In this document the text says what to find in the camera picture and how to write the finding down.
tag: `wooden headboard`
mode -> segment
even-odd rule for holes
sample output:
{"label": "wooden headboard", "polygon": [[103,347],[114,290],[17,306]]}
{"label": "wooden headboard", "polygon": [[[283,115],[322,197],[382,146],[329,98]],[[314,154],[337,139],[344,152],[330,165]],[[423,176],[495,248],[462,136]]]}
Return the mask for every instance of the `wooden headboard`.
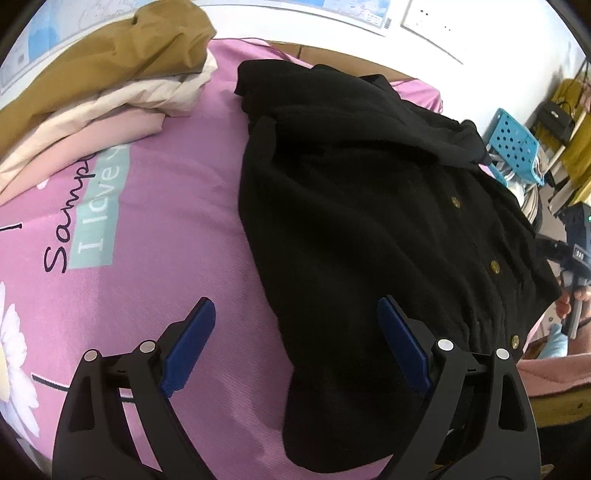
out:
{"label": "wooden headboard", "polygon": [[277,48],[277,50],[281,50],[283,53],[287,53],[288,55],[296,57],[311,65],[323,63],[325,65],[334,67],[341,72],[355,75],[356,77],[381,73],[388,79],[389,82],[408,80],[411,78],[408,75],[397,72],[396,70],[389,69],[383,65],[332,50],[297,45],[294,43],[269,43]]}

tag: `map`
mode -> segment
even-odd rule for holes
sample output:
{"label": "map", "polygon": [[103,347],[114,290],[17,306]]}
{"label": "map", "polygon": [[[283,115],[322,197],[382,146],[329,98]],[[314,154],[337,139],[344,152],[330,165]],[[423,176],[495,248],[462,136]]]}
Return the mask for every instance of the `map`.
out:
{"label": "map", "polygon": [[[55,51],[153,0],[46,0],[0,67],[0,94]],[[344,21],[385,35],[391,0],[196,0],[198,5],[285,8]]]}
{"label": "map", "polygon": [[198,5],[255,5],[334,18],[386,35],[391,0],[198,0]]}
{"label": "map", "polygon": [[132,15],[152,0],[46,0],[0,67],[0,92],[39,61],[77,37],[117,18]]}

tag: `white daisy print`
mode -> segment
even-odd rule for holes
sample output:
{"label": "white daisy print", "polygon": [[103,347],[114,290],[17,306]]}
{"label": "white daisy print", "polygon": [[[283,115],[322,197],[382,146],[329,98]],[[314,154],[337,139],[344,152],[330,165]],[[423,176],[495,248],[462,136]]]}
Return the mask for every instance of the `white daisy print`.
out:
{"label": "white daisy print", "polygon": [[20,332],[21,319],[14,304],[5,312],[6,287],[0,282],[0,414],[26,441],[27,432],[39,437],[39,425],[32,409],[39,406],[31,379],[21,367],[27,357],[27,344]]}

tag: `person's hand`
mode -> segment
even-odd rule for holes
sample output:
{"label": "person's hand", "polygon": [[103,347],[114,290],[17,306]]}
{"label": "person's hand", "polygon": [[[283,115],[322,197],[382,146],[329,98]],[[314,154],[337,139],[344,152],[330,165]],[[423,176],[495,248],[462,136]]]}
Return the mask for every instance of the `person's hand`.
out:
{"label": "person's hand", "polygon": [[[579,287],[574,292],[574,298],[583,302],[583,310],[581,312],[581,323],[583,323],[585,320],[591,318],[591,287]],[[556,315],[564,320],[571,310],[570,294],[563,289],[562,296],[556,300]]]}

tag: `blue gripper pad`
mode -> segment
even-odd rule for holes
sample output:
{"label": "blue gripper pad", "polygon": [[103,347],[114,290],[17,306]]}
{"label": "blue gripper pad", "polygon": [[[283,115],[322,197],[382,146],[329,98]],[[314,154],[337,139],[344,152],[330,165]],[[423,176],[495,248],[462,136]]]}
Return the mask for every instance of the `blue gripper pad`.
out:
{"label": "blue gripper pad", "polygon": [[207,300],[189,320],[189,324],[164,360],[164,375],[160,388],[168,398],[184,388],[215,324],[216,308],[211,300]]}
{"label": "blue gripper pad", "polygon": [[408,386],[427,394],[433,385],[427,354],[387,298],[378,302],[378,324]]}

